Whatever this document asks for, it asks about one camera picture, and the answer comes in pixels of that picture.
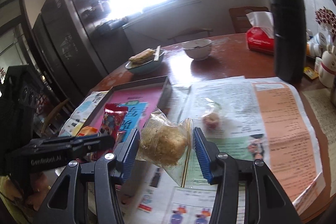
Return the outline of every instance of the white bottle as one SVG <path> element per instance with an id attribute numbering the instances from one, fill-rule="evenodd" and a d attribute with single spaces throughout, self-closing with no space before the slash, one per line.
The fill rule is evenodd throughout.
<path id="1" fill-rule="evenodd" d="M 335 47 L 327 47 L 327 51 L 322 54 L 322 62 L 319 67 L 320 82 L 327 88 L 332 88 L 334 77 L 336 75 L 336 55 Z"/>

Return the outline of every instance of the white vase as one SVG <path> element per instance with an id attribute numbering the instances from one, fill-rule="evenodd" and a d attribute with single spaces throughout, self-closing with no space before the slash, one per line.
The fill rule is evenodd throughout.
<path id="1" fill-rule="evenodd" d="M 328 30 L 327 45 L 336 46 L 336 35 Z"/>

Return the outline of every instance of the orange newspaper section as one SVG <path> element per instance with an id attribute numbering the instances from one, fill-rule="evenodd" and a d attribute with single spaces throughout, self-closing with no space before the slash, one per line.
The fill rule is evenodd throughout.
<path id="1" fill-rule="evenodd" d="M 286 85 L 255 90 L 269 141 L 272 172 L 293 201 L 317 176 L 308 129 Z"/>

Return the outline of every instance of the wooden table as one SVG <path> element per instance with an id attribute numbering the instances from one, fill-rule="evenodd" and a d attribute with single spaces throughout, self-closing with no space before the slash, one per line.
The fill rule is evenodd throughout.
<path id="1" fill-rule="evenodd" d="M 246 78 L 265 78 L 275 76 L 273 56 L 253 52 L 246 48 L 245 34 L 231 34 L 210 37 L 213 41 L 211 55 L 203 61 L 193 61 L 182 49 L 181 43 L 164 47 L 166 55 L 161 67 L 147 75 L 135 76 L 122 65 L 103 79 L 92 91 L 109 90 L 112 86 L 151 77 L 168 75 L 174 84 L 220 79 L 244 75 Z M 325 211 L 332 201 L 330 194 L 330 165 L 328 157 L 328 140 L 322 133 L 319 123 L 307 99 L 302 94 L 306 90 L 324 88 L 320 81 L 303 78 L 294 85 L 300 93 L 303 105 L 310 119 L 320 145 L 320 155 L 326 187 L 313 204 L 301 215 L 304 222 L 311 220 Z"/>

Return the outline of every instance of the thermos bottle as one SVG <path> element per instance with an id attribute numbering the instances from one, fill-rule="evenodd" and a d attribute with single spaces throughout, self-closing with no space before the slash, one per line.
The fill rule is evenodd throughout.
<path id="1" fill-rule="evenodd" d="M 274 22 L 274 71 L 288 83 L 300 82 L 306 60 L 303 0 L 269 0 Z"/>

